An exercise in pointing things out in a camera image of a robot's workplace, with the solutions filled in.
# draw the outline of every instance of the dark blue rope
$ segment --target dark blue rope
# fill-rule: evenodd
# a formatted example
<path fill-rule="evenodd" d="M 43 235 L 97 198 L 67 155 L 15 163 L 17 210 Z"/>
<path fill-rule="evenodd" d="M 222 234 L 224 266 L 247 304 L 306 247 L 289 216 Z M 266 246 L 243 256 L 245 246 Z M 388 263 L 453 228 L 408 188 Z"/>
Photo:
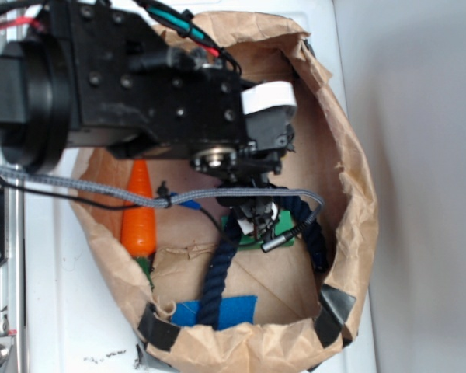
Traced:
<path fill-rule="evenodd" d="M 274 202 L 288 210 L 292 214 L 292 218 L 297 222 L 304 221 L 311 214 L 309 204 L 298 196 L 274 197 Z M 307 246 L 314 271 L 326 272 L 329 265 L 326 259 L 325 237 L 317 221 L 314 221 L 302 232 L 302 239 Z"/>
<path fill-rule="evenodd" d="M 242 231 L 233 213 L 228 218 L 228 222 L 224 227 L 224 233 L 228 235 L 232 242 L 237 244 L 240 242 Z M 214 330 L 217 330 L 219 324 L 219 306 L 223 299 L 223 290 L 226 287 L 225 281 L 228 275 L 228 268 L 231 266 L 231 261 L 237 251 L 237 246 L 224 240 L 219 242 L 203 283 L 202 299 L 200 299 L 199 312 L 196 314 L 197 324 L 209 325 Z"/>
<path fill-rule="evenodd" d="M 297 221 L 305 221 L 311 213 L 311 208 L 306 202 L 297 196 L 275 197 L 276 204 L 288 210 Z M 242 231 L 233 215 L 230 214 L 228 222 L 224 227 L 224 232 L 233 242 L 240 242 Z M 325 238 L 323 237 L 321 226 L 314 221 L 303 232 L 304 239 L 311 262 L 316 272 L 325 272 L 328 269 L 326 259 Z M 226 276 L 231 261 L 238 250 L 237 246 L 221 240 L 219 246 L 210 261 L 202 288 L 202 299 L 200 299 L 199 312 L 196 315 L 196 323 L 212 326 L 217 330 L 219 324 L 219 306 L 222 301 L 222 293 L 226 286 Z"/>

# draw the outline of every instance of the white wall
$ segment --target white wall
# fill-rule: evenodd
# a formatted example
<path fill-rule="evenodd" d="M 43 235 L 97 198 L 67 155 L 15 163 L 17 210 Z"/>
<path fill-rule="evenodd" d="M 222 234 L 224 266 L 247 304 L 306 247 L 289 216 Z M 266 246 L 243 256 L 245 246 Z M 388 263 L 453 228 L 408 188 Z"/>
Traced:
<path fill-rule="evenodd" d="M 379 371 L 466 372 L 466 0 L 335 6 L 349 117 L 381 206 Z"/>

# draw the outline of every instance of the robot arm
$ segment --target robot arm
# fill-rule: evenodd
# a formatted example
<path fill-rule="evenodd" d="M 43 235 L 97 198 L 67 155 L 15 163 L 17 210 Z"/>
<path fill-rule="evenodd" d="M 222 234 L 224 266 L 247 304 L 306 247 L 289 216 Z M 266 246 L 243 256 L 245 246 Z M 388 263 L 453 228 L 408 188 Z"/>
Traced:
<path fill-rule="evenodd" d="M 153 12 L 172 19 L 162 8 Z M 107 2 L 50 0 L 37 22 L 40 30 L 30 27 L 0 55 L 0 147 L 8 162 L 44 173 L 65 148 L 87 146 L 119 159 L 187 159 L 227 187 L 270 187 L 268 173 L 281 172 L 293 147 L 291 85 L 241 79 L 235 60 L 209 47 L 191 20 L 187 33 L 202 39 L 190 52 Z M 272 232 L 272 197 L 219 201 L 247 218 L 256 238 Z"/>

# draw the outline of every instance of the black cable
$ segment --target black cable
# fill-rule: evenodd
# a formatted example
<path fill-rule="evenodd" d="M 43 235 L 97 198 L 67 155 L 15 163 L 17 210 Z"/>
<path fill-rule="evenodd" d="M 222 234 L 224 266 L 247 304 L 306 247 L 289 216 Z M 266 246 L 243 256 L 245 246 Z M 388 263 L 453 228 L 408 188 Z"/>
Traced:
<path fill-rule="evenodd" d="M 166 4 L 163 4 L 161 2 L 158 2 L 156 0 L 135 0 L 139 6 L 144 8 L 148 15 L 157 21 L 158 23 L 162 24 L 165 27 L 168 27 L 170 29 L 175 30 L 181 37 L 188 37 L 194 42 L 198 44 L 202 44 L 205 47 L 211 47 L 215 49 L 219 53 L 219 57 L 226 60 L 226 62 L 229 62 L 231 66 L 233 67 L 233 70 L 236 71 L 239 75 L 242 74 L 242 67 L 240 64 L 235 60 L 235 58 L 229 54 L 224 48 L 220 47 L 214 39 L 212 39 L 205 31 L 203 31 L 201 28 L 199 28 L 197 25 L 195 25 L 192 22 L 192 16 L 190 12 L 184 12 L 184 13 L 179 13 L 175 9 L 167 6 Z M 183 29 L 182 27 L 176 25 L 175 23 L 169 22 L 166 18 L 163 18 L 162 16 L 158 14 L 154 14 L 149 10 L 149 7 L 152 7 L 154 9 L 158 9 L 161 12 L 164 12 L 166 14 L 169 14 L 172 17 L 175 17 L 179 19 L 180 21 L 185 22 L 186 24 L 189 25 L 188 29 Z M 195 37 L 193 35 L 193 31 L 196 31 L 198 33 L 203 34 L 203 38 Z"/>
<path fill-rule="evenodd" d="M 0 16 L 14 9 L 27 8 L 31 5 L 41 4 L 43 0 L 18 0 L 15 2 L 3 2 L 0 4 Z"/>
<path fill-rule="evenodd" d="M 221 238 L 226 241 L 227 243 L 229 243 L 230 245 L 240 249 L 242 247 L 251 247 L 251 246 L 254 246 L 254 245 L 257 245 L 258 243 L 260 243 L 262 240 L 261 239 L 257 239 L 256 241 L 254 242 L 250 242 L 250 243 L 242 243 L 242 244 L 238 244 L 236 242 L 233 242 L 229 237 L 228 235 L 224 232 L 223 228 L 221 227 L 221 225 L 216 221 L 216 219 L 214 218 L 214 216 L 212 216 L 212 214 L 207 211 L 205 208 L 201 207 L 199 209 L 199 211 L 204 214 L 205 216 L 207 216 L 209 218 L 209 220 L 212 222 L 212 224 L 214 224 L 214 227 L 219 231 L 219 234 L 221 235 Z"/>
<path fill-rule="evenodd" d="M 4 187 L 4 188 L 19 190 L 19 191 L 25 192 L 25 193 L 38 194 L 40 196 L 47 196 L 47 197 L 53 197 L 53 198 L 60 198 L 60 199 L 63 199 L 63 200 L 73 200 L 74 202 L 79 202 L 80 204 L 87 204 L 89 206 L 102 208 L 103 210 L 108 210 L 108 211 L 122 211 L 122 210 L 129 210 L 131 208 L 141 207 L 138 204 L 128 204 L 128 205 L 123 205 L 123 206 L 111 206 L 111 205 L 108 205 L 108 204 L 101 204 L 100 202 L 95 202 L 94 200 L 90 200 L 90 199 L 84 198 L 84 197 L 69 196 L 68 194 L 47 192 L 47 191 L 44 191 L 44 190 L 37 190 L 37 189 L 27 188 L 27 187 L 24 187 L 24 186 L 18 186 L 18 185 L 14 185 L 14 184 L 11 184 L 11 183 L 7 183 L 4 180 L 0 180 L 0 185 L 2 187 Z"/>

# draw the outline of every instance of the black tape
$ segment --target black tape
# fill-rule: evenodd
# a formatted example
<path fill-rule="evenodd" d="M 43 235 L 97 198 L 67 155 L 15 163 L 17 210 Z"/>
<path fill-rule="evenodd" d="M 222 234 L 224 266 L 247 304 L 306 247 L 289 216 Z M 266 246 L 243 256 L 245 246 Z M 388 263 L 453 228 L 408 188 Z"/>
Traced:
<path fill-rule="evenodd" d="M 356 303 L 355 297 L 323 284 L 319 295 L 321 313 L 314 321 L 314 328 L 323 347 L 333 344 Z"/>
<path fill-rule="evenodd" d="M 309 372 L 309 373 L 312 373 L 313 371 L 315 371 L 316 369 L 318 369 L 320 366 L 321 366 L 321 364 L 318 364 L 318 365 L 316 365 L 315 367 L 309 368 L 309 369 L 308 369 L 308 372 Z"/>
<path fill-rule="evenodd" d="M 155 348 L 163 351 L 170 351 L 178 338 L 179 326 L 159 320 L 155 314 L 155 306 L 147 304 L 147 308 L 138 325 L 138 331 Z"/>
<path fill-rule="evenodd" d="M 348 338 L 343 338 L 343 348 L 349 346 L 353 341 Z"/>

